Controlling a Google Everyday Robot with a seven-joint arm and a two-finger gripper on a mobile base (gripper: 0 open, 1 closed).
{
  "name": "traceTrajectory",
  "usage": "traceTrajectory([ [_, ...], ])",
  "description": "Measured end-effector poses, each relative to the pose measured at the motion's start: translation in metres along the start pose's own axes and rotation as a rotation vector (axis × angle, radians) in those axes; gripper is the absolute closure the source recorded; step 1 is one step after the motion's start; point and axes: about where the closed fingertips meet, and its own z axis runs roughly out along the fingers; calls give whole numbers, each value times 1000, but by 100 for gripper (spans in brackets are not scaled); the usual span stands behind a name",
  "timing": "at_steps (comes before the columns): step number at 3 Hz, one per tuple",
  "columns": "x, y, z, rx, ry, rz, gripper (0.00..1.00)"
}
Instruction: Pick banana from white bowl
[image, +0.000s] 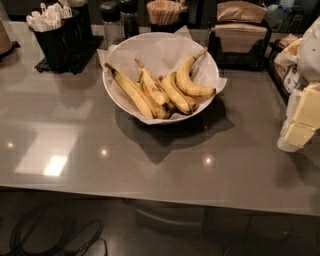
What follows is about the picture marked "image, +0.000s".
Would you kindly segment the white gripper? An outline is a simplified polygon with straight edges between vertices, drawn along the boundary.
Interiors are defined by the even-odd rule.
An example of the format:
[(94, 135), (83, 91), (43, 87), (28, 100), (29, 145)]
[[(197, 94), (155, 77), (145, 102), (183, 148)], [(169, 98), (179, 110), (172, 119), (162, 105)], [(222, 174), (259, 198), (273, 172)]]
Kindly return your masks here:
[[(320, 16), (302, 37), (297, 67), (309, 82), (320, 81)], [(311, 84), (302, 91), (293, 121), (314, 129), (320, 128), (320, 84)]]

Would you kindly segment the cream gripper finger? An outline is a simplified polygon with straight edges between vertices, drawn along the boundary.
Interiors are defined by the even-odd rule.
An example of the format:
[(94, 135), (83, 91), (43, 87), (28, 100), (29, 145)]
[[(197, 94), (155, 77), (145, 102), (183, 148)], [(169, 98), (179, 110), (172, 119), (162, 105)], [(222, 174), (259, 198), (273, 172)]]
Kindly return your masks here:
[(284, 140), (296, 147), (303, 147), (315, 134), (315, 129), (303, 124), (284, 124)]

